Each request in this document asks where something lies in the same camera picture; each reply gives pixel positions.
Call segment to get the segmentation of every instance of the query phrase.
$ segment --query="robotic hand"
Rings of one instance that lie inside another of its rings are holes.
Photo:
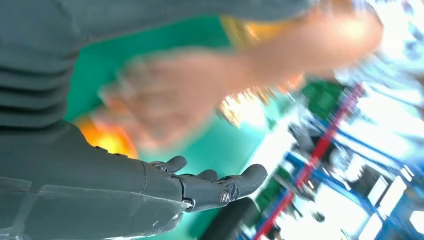
[[[70,125],[54,141],[19,141],[0,153],[0,239],[147,237],[175,228],[184,212],[226,206],[265,180],[261,165],[219,178],[175,172],[187,161],[143,162],[92,147]]]

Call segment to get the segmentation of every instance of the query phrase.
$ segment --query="red pole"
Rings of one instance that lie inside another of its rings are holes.
[[[356,105],[358,98],[363,94],[363,89],[360,84],[357,84],[347,99],[346,103],[338,110],[336,116],[334,117],[333,122],[331,122],[330,126],[327,128],[324,135],[319,139],[316,144],[315,149],[310,155],[309,164],[306,165],[299,176],[296,179],[295,185],[297,187],[303,186],[305,182],[309,179],[311,173],[314,171],[315,166],[320,162],[321,158],[329,148],[332,139],[336,135],[336,132],[339,128],[340,122],[345,118],[346,114],[351,111],[351,109]],[[271,228],[273,227],[274,220],[278,216],[281,211],[284,211],[286,207],[293,201],[295,197],[294,193],[288,190],[288,193],[284,196],[284,198],[279,202],[276,209],[272,212],[271,216],[265,221],[262,227],[254,236],[253,240],[259,240],[262,235],[266,235]]]

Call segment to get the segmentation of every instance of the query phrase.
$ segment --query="transparent plastic casing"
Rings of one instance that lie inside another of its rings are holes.
[[[162,232],[172,217],[159,222],[165,218],[155,217],[148,209],[164,209],[176,219],[190,207],[185,202],[136,192],[55,185],[44,185],[36,192],[31,188],[29,181],[0,177],[0,239],[149,237]]]

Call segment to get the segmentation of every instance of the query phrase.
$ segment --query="blurred hand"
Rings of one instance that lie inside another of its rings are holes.
[[[114,120],[136,144],[157,149],[198,130],[218,103],[238,90],[233,83],[244,72],[232,56],[206,50],[140,58],[127,66],[103,100],[120,110]]]

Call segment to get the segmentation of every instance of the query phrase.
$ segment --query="black tire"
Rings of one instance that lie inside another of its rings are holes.
[[[243,224],[249,224],[259,215],[255,202],[245,197],[223,207],[200,240],[235,240]]]

